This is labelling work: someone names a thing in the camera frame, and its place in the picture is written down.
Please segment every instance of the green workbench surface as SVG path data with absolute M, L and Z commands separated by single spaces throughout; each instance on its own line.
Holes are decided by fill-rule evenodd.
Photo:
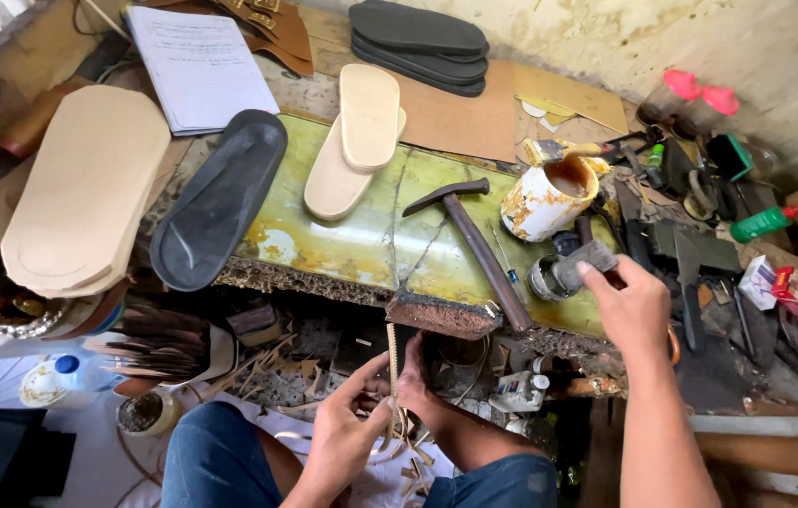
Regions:
M 407 205 L 438 187 L 484 176 L 490 193 L 462 196 L 461 202 L 500 264 L 506 266 L 487 221 L 521 282 L 533 263 L 552 251 L 548 241 L 525 243 L 500 225 L 499 205 L 517 181 L 515 176 L 405 144 L 374 176 L 351 214 L 335 222 L 319 220 L 306 210 L 303 195 L 330 126 L 288 114 L 281 114 L 280 120 L 289 132 L 289 147 L 237 256 L 391 290 L 406 284 L 417 294 L 485 305 L 496 300 L 493 289 L 442 205 L 402 217 Z M 595 236 L 614 246 L 602 219 L 593 221 Z M 585 290 L 564 302 L 545 302 L 530 294 L 527 310 L 541 326 L 603 334 L 596 300 Z

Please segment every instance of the man's right hand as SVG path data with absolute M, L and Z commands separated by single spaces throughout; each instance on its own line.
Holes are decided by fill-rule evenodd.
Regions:
M 592 265 L 577 263 L 584 285 L 596 296 L 606 336 L 618 346 L 626 364 L 662 355 L 668 362 L 666 339 L 672 300 L 662 281 L 627 256 L 618 256 L 618 274 L 627 284 L 612 287 Z

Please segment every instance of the lined paper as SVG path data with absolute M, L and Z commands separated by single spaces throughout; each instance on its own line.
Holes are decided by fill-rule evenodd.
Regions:
M 136 6 L 126 12 L 174 135 L 223 130 L 242 110 L 280 112 L 234 20 Z

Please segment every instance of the stack of beige insoles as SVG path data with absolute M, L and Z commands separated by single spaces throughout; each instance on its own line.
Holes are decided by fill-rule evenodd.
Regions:
M 125 277 L 169 139 L 163 113 L 140 92 L 96 85 L 66 96 L 0 242 L 9 278 L 72 297 Z
M 339 73 L 340 113 L 305 185 L 305 204 L 326 221 L 347 216 L 373 176 L 393 160 L 405 128 L 399 83 L 371 65 L 352 63 Z

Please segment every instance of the pink cap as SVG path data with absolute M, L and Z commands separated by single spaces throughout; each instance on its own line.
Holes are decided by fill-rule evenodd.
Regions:
M 703 99 L 706 103 L 722 115 L 734 115 L 740 110 L 735 91 L 731 88 L 717 87 L 715 85 L 703 87 Z
M 677 69 L 669 69 L 663 74 L 665 84 L 681 98 L 693 100 L 699 97 L 697 76 Z

